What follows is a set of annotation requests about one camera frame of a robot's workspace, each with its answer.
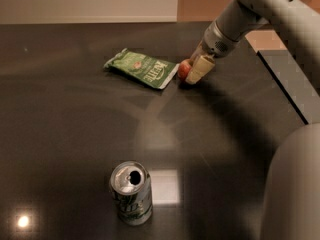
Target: red fruit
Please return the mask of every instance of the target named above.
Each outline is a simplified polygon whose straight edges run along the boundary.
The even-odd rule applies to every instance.
[[[178,68],[178,77],[182,82],[186,80],[191,68],[192,64],[190,59],[184,60],[180,63]]]

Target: aluminum can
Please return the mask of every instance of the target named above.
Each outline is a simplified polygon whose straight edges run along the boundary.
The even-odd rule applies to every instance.
[[[151,178],[141,164],[128,161],[118,165],[111,174],[109,187],[121,220],[137,226],[150,218]]]

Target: can opening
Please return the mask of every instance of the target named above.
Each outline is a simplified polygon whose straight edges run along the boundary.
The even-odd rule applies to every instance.
[[[133,185],[138,185],[141,181],[141,175],[138,171],[132,171],[130,173],[130,183]]]

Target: dark tabletop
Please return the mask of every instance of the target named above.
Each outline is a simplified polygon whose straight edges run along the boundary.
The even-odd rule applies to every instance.
[[[303,122],[249,44],[193,88],[102,69],[125,47],[178,63],[208,24],[0,26],[0,239],[258,239],[270,160]],[[127,160],[152,177],[139,227],[106,186]]]

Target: green packet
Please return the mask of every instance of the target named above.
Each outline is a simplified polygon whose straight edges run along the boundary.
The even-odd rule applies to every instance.
[[[178,70],[179,64],[159,60],[127,48],[104,65],[116,68],[155,89],[164,89]]]

